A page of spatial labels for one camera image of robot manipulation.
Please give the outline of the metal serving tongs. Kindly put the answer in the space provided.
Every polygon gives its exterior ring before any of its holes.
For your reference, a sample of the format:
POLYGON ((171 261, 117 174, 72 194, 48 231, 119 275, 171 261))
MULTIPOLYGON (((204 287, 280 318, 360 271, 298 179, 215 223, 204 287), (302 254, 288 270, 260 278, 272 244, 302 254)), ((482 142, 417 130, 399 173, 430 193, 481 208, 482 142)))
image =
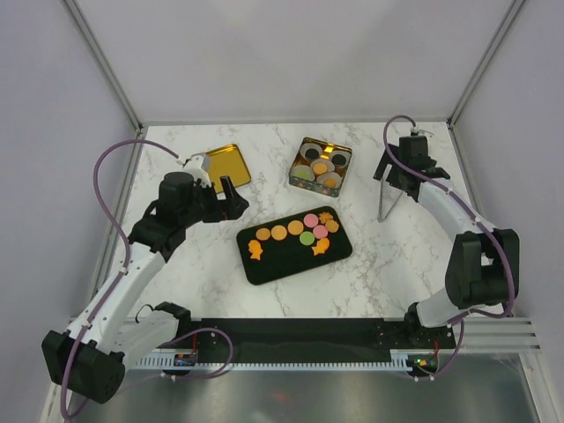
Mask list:
POLYGON ((377 212, 377 220, 379 223, 382 223, 388 218, 403 196, 404 192, 401 189, 393 187, 387 181, 381 181, 377 212))

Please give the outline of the black round cookie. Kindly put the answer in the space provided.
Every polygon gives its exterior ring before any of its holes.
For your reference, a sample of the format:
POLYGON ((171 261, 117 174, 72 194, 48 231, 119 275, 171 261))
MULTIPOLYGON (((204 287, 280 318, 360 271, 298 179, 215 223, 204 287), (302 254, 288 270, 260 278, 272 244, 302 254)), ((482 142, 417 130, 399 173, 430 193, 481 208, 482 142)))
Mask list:
POLYGON ((335 167, 343 167, 347 163, 347 158, 343 154, 336 154, 331 158, 335 167))
POLYGON ((316 160, 319 157, 320 153, 313 147, 309 147, 307 150, 304 151, 303 156, 307 160, 316 160))

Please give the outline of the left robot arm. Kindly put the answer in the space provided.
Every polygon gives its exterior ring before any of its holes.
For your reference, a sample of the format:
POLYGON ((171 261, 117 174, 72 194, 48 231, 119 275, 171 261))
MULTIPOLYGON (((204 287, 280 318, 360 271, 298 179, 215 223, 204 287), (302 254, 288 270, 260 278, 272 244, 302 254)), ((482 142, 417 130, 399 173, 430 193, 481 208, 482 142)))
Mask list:
POLYGON ((120 388, 132 364, 160 344, 184 347, 193 335, 182 320, 188 311, 170 302, 158 306, 147 323, 122 331, 127 314, 149 282, 185 242, 199 222, 237 220, 249 203, 230 177, 220 179, 225 198, 189 172, 171 172, 159 185, 158 197, 133 226, 122 268, 104 283, 80 317, 64 332, 51 330, 41 349, 51 381, 98 404, 120 388))

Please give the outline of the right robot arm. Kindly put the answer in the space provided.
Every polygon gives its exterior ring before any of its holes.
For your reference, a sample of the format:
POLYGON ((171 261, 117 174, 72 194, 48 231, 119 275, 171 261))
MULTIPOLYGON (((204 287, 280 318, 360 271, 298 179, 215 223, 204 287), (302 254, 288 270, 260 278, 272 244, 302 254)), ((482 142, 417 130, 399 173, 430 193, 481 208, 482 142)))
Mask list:
POLYGON ((433 340, 436 328, 467 315, 510 313, 519 293, 520 240, 512 229, 484 219, 456 191, 449 174, 428 152, 427 138, 412 133, 386 145, 374 178, 387 182, 424 207, 452 241, 444 287, 414 302, 404 315, 403 337, 413 347, 433 340))

